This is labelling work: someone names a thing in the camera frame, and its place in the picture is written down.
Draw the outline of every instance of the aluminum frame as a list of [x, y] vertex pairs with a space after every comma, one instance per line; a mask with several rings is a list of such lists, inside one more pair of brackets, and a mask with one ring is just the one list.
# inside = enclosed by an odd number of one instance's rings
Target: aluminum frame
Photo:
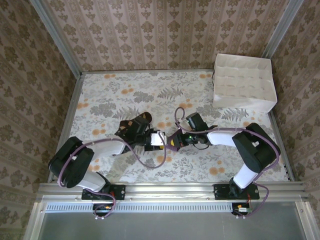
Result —
[[[84, 84], [84, 76], [81, 75], [74, 86], [74, 90], [73, 90], [73, 94], [70, 100], [70, 104], [69, 104], [69, 108], [68, 111], [66, 113], [65, 119], [64, 119], [64, 124], [63, 124], [63, 128], [61, 131], [61, 135], [59, 138], [59, 142], [58, 145], [56, 146], [56, 151], [57, 152], [62, 145], [68, 140], [69, 136], [70, 136], [70, 131], [72, 128], [72, 123], [74, 121], [74, 117], [76, 114], [76, 110], [77, 110], [77, 105], [78, 105], [78, 101], [82, 92], [82, 86]], [[49, 173], [48, 176], [48, 183], [51, 183], [54, 179], [54, 174], [52, 172]]]
[[275, 137], [275, 141], [278, 144], [278, 146], [280, 148], [280, 151], [281, 151], [281, 158], [284, 161], [284, 164], [285, 164], [285, 167], [286, 167], [286, 170], [287, 170], [287, 173], [288, 173], [288, 177], [289, 177], [289, 179], [291, 181], [295, 181], [295, 176], [294, 176], [294, 173], [293, 173], [292, 168], [291, 168], [291, 164], [290, 164], [290, 161], [289, 161], [286, 149], [285, 149], [284, 142], [282, 141], [282, 137], [281, 137], [281, 134], [280, 134], [277, 122], [276, 122], [274, 111], [271, 110], [268, 113], [268, 116], [269, 116], [269, 119], [270, 119], [270, 122], [271, 122], [271, 127], [273, 129], [273, 134], [274, 134], [274, 137]]
[[[208, 183], [126, 183], [125, 199], [122, 203], [230, 203], [243, 202], [243, 200], [215, 200], [213, 184]], [[302, 182], [260, 182], [266, 186], [270, 193], [267, 202], [295, 202], [298, 210], [303, 207], [303, 216], [300, 216], [304, 225], [306, 236], [318, 236], [319, 230], [315, 223], [315, 218], [308, 206], [304, 203], [308, 199]], [[110, 203], [111, 201], [81, 200], [81, 187], [61, 188], [57, 183], [43, 183], [39, 187], [29, 224], [24, 239], [38, 239], [44, 215], [48, 203]], [[260, 199], [253, 202], [261, 202], [266, 196], [264, 188], [258, 188]], [[308, 224], [313, 223], [313, 227], [308, 228]]]
[[278, 25], [273, 31], [273, 34], [262, 53], [262, 56], [261, 56], [262, 58], [264, 59], [272, 58], [281, 40], [285, 36], [291, 22], [294, 20], [298, 10], [300, 9], [303, 3], [304, 3], [304, 0], [289, 1], [288, 5], [284, 10], [283, 15], [281, 16], [278, 22]]
[[78, 79], [81, 76], [81, 66], [75, 58], [72, 48], [64, 40], [63, 33], [59, 31], [57, 24], [54, 22], [54, 18], [50, 15], [50, 11], [47, 9], [45, 1], [30, 0], [30, 2], [38, 13], [45, 28], [50, 33], [55, 45], [59, 49], [59, 52], [62, 54], [70, 70], [75, 76], [75, 79]]
[[[199, 202], [226, 202], [235, 203], [243, 200], [215, 200], [213, 184], [223, 182], [207, 183], [113, 183], [126, 185], [125, 199], [122, 202], [139, 203], [199, 203]], [[307, 200], [303, 183], [299, 181], [288, 182], [259, 182], [266, 186], [270, 193], [268, 202], [296, 202]], [[83, 189], [81, 187], [61, 188], [57, 183], [43, 183], [40, 185], [36, 202], [38, 203], [110, 203], [111, 201], [81, 200]], [[261, 202], [266, 196], [266, 190], [258, 187]]]

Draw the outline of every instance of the white surface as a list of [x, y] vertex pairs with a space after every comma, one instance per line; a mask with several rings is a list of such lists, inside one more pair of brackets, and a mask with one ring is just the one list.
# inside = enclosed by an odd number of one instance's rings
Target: white surface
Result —
[[106, 181], [98, 173], [87, 170], [77, 186], [99, 192], [105, 184]]
[[213, 131], [208, 133], [207, 138], [212, 145], [226, 145], [235, 147], [232, 137], [239, 131]]
[[[121, 137], [116, 135], [111, 135], [108, 139], [121, 139]], [[94, 145], [89, 145], [87, 148], [92, 149], [94, 152], [92, 160], [95, 160], [100, 157], [107, 157], [111, 155], [119, 155], [125, 149], [125, 144], [120, 141], [105, 141], [99, 142]]]
[[[164, 143], [162, 142], [161, 138], [159, 137], [159, 133], [161, 134]], [[167, 137], [164, 135], [162, 131], [158, 131], [157, 133], [151, 133], [151, 145], [152, 146], [163, 146], [167, 145]]]
[[268, 113], [277, 101], [270, 59], [220, 53], [216, 56], [213, 106]]
[[241, 189], [245, 189], [257, 175], [258, 173], [251, 171], [246, 164], [243, 164], [240, 171], [234, 176], [233, 181]]

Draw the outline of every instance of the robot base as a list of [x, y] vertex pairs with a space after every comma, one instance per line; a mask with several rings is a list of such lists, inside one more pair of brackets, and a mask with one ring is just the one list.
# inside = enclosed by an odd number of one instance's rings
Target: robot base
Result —
[[247, 200], [248, 195], [252, 200], [260, 199], [258, 187], [254, 184], [246, 187], [237, 197], [231, 194], [230, 185], [227, 183], [214, 184], [213, 190], [215, 200]]

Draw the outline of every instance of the black object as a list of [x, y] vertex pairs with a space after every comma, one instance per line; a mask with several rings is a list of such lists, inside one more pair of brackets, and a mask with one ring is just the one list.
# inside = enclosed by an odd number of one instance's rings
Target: black object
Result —
[[230, 191], [230, 185], [227, 183], [214, 184], [213, 185], [214, 199], [215, 200], [247, 200], [248, 194], [252, 200], [260, 199], [258, 187], [254, 184], [250, 184], [243, 191], [234, 195]]
[[[268, 139], [275, 146], [280, 155], [281, 152], [279, 147], [257, 123], [251, 123], [246, 129]], [[242, 131], [232, 137], [232, 140], [245, 165], [255, 173], [260, 173], [276, 159], [276, 153], [269, 144], [248, 132]]]
[[192, 130], [196, 132], [208, 130], [208, 125], [204, 122], [199, 113], [194, 112], [186, 117], [187, 122], [189, 123]]
[[[142, 115], [149, 115], [149, 118], [144, 118]], [[144, 146], [144, 151], [156, 151], [161, 150], [159, 146], [151, 145], [151, 134], [157, 133], [158, 131], [150, 128], [150, 121], [152, 117], [148, 112], [144, 112], [141, 115], [135, 117], [132, 120], [124, 121], [125, 128], [119, 130], [115, 133], [115, 135], [122, 138], [125, 142], [127, 142], [133, 149], [135, 146]], [[125, 146], [123, 150], [123, 154], [129, 152], [130, 149]]]
[[[186, 117], [187, 122], [189, 123], [191, 129], [195, 132], [207, 131], [217, 127], [217, 125], [213, 125], [208, 127], [208, 125], [204, 122], [199, 113], [194, 112]], [[170, 144], [170, 149], [177, 152], [180, 148], [188, 146], [190, 144], [195, 145], [197, 143], [208, 145], [206, 148], [196, 148], [199, 150], [207, 149], [212, 144], [208, 140], [207, 133], [192, 133], [187, 132], [184, 133], [179, 128], [173, 135], [167, 138], [168, 143]]]
[[246, 209], [249, 209], [250, 208], [250, 205], [249, 203], [246, 203], [246, 202], [235, 202], [235, 203], [232, 203], [232, 214], [235, 215], [235, 216], [245, 216], [247, 215], [249, 212], [239, 212], [237, 209], [238, 209], [238, 206], [241, 205], [241, 208], [246, 208]]
[[[81, 145], [82, 141], [76, 136], [70, 137], [49, 162], [50, 171], [58, 177], [70, 155]], [[61, 181], [67, 188], [73, 188], [81, 182], [93, 156], [94, 151], [87, 147], [74, 156], [76, 160], [70, 161], [62, 175]]]
[[[113, 195], [117, 201], [125, 200], [126, 185], [110, 184], [109, 182], [107, 191], [101, 190], [100, 192]], [[94, 194], [90, 191], [87, 191], [86, 189], [83, 189], [81, 199], [82, 200], [111, 200], [111, 197], [100, 195], [100, 194]]]

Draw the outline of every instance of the gray panel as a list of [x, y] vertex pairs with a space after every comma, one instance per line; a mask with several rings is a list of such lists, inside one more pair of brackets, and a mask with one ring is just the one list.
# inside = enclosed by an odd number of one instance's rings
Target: gray panel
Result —
[[294, 203], [266, 203], [259, 213], [46, 213], [41, 240], [304, 240]]

